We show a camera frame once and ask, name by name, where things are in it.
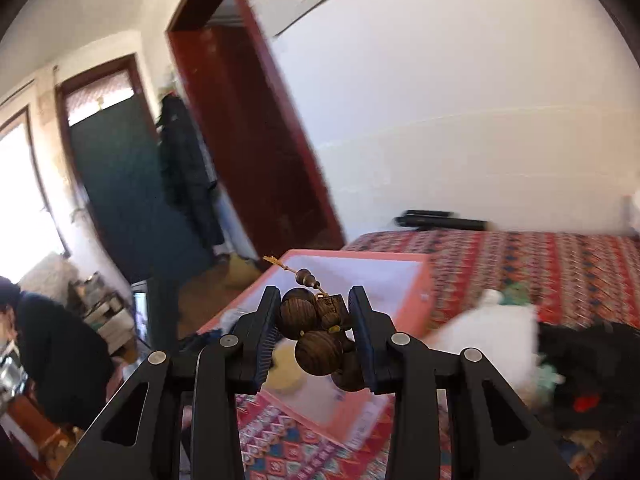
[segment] metal pot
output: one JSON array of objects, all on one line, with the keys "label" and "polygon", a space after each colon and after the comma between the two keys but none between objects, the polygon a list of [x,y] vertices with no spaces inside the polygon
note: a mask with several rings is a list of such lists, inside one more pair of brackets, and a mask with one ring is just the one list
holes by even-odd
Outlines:
[{"label": "metal pot", "polygon": [[27,374],[10,356],[5,356],[0,362],[0,392],[6,391],[11,397],[21,393]]}]

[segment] bed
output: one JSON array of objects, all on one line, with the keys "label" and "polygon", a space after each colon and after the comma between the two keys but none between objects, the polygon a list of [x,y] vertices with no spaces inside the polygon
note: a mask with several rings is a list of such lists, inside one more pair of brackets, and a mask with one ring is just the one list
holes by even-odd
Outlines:
[{"label": "bed", "polygon": [[[350,251],[431,255],[433,330],[475,305],[485,288],[524,283],[539,318],[585,326],[598,316],[638,327],[640,244],[636,238],[518,232],[379,232],[349,244]],[[442,467],[450,478],[446,417],[441,417]],[[358,452],[322,439],[259,394],[238,396],[242,457],[250,480],[286,478],[382,480],[385,477],[392,409],[383,414]],[[606,445],[599,439],[572,449],[567,460],[588,478]]]}]

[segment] white pillow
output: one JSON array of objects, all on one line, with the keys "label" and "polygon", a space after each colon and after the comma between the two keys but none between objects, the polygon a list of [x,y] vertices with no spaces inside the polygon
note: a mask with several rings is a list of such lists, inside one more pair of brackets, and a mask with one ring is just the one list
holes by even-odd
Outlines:
[{"label": "white pillow", "polygon": [[629,201],[629,225],[637,233],[640,234],[640,189],[633,193]]},{"label": "white pillow", "polygon": [[529,404],[538,380],[538,323],[532,305],[501,305],[502,294],[486,290],[478,307],[467,310],[428,335],[434,350],[460,354],[478,348],[524,403]]}]

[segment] black device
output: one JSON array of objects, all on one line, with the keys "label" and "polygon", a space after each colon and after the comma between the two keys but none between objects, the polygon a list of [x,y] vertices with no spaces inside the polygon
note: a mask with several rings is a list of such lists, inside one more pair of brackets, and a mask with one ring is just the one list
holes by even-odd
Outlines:
[{"label": "black device", "polygon": [[462,229],[465,231],[486,231],[487,222],[483,220],[468,220],[466,218],[452,218],[450,213],[439,215],[420,214],[418,210],[405,211],[402,216],[397,216],[394,221],[400,227],[415,227],[418,231],[430,231],[431,229]]},{"label": "black device", "polygon": [[426,209],[407,209],[400,216],[435,216],[437,218],[450,218],[453,216],[451,211],[431,211]]},{"label": "black device", "polygon": [[[153,352],[102,410],[58,480],[177,480],[182,407],[193,403],[191,478],[243,480],[236,394],[256,394],[278,336],[280,291],[199,356]],[[396,394],[386,478],[437,480],[436,389],[447,391],[454,480],[565,480],[574,473],[482,353],[433,351],[349,293],[358,360],[375,394]]]},{"label": "black device", "polygon": [[131,285],[136,336],[148,348],[178,349],[178,290],[172,280],[148,278]]}]

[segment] red object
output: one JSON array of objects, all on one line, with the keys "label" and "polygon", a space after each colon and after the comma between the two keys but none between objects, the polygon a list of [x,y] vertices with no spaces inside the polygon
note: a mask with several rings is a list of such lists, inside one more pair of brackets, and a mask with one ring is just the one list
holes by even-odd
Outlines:
[{"label": "red object", "polygon": [[574,400],[574,412],[584,413],[592,410],[600,403],[599,395],[576,397]]},{"label": "red object", "polygon": [[538,309],[538,322],[539,323],[553,323],[555,321],[556,314],[552,311],[542,308]]}]

